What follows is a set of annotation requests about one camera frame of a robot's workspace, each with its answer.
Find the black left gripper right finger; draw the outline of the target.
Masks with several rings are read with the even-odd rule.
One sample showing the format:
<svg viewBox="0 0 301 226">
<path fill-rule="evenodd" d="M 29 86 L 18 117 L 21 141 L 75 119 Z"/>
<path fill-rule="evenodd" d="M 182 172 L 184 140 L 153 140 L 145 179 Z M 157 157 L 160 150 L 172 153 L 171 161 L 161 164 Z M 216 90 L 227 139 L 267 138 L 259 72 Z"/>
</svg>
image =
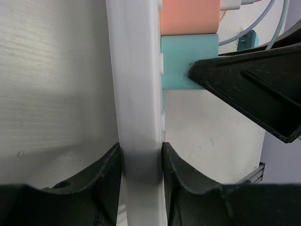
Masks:
<svg viewBox="0 0 301 226">
<path fill-rule="evenodd" d="M 299 226 L 299 184 L 223 185 L 163 143 L 163 178 L 169 226 Z"/>
</svg>

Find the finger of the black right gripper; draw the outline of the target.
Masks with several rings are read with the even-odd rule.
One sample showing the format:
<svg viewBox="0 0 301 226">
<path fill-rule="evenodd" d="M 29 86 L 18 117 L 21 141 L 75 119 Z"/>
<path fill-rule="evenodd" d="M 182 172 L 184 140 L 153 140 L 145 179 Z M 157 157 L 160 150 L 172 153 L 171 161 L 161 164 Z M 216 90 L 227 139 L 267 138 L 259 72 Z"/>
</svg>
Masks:
<svg viewBox="0 0 301 226">
<path fill-rule="evenodd" d="M 284 143 L 301 137 L 301 47 L 196 61 L 188 77 Z"/>
<path fill-rule="evenodd" d="M 301 20 L 299 20 L 294 26 L 292 26 L 289 30 L 284 32 L 282 35 L 277 37 L 275 43 L 272 46 L 273 48 L 281 48 L 281 47 L 287 47 L 291 46 L 293 44 L 298 44 L 301 42 Z M 267 43 L 255 48 L 247 49 L 247 50 L 241 50 L 241 51 L 235 51 L 235 52 L 228 52 L 224 54 L 219 54 L 219 57 L 223 56 L 235 56 L 240 54 L 246 54 L 246 53 L 252 53 L 257 51 L 263 51 L 267 47 Z"/>
</svg>

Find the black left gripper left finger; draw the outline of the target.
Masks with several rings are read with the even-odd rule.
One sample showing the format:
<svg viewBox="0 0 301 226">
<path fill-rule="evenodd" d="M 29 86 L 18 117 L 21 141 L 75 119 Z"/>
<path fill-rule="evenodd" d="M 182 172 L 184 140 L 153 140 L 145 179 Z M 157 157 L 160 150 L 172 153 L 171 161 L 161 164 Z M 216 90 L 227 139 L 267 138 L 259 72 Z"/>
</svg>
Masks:
<svg viewBox="0 0 301 226">
<path fill-rule="evenodd" d="M 52 188 L 1 185 L 2 226 L 114 226 L 122 166 L 119 143 L 74 176 Z"/>
</svg>

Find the dark teal plug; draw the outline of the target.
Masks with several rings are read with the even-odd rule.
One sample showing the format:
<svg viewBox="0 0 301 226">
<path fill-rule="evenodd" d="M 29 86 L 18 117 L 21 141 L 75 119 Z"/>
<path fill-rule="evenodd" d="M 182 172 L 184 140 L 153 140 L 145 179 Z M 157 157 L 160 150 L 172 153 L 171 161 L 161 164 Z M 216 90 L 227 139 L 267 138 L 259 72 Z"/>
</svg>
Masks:
<svg viewBox="0 0 301 226">
<path fill-rule="evenodd" d="M 251 30 L 238 39 L 237 51 L 247 50 L 259 45 L 259 37 L 256 31 Z"/>
</svg>

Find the white power strip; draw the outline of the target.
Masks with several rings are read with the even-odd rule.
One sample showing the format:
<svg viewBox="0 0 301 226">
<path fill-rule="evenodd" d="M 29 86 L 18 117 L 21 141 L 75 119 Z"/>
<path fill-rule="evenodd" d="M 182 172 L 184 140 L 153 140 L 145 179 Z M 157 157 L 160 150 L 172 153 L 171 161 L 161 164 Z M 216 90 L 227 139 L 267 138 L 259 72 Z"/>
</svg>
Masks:
<svg viewBox="0 0 301 226">
<path fill-rule="evenodd" d="M 127 223 L 167 224 L 159 0 L 106 1 Z"/>
</svg>

